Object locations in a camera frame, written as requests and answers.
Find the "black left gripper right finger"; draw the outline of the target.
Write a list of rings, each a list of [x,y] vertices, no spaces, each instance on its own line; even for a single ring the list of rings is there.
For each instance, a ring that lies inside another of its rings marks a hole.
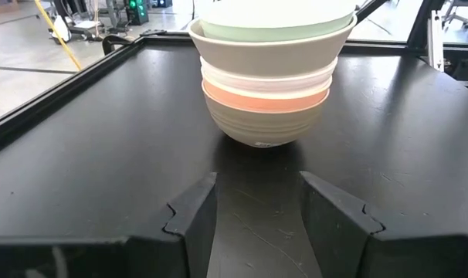
[[[401,215],[300,173],[300,214],[324,277],[468,277],[468,224]]]

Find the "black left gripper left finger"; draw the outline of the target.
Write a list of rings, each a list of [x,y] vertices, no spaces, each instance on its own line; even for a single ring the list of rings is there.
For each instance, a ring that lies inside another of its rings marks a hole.
[[[0,236],[0,277],[205,277],[216,179],[208,173],[122,236]]]

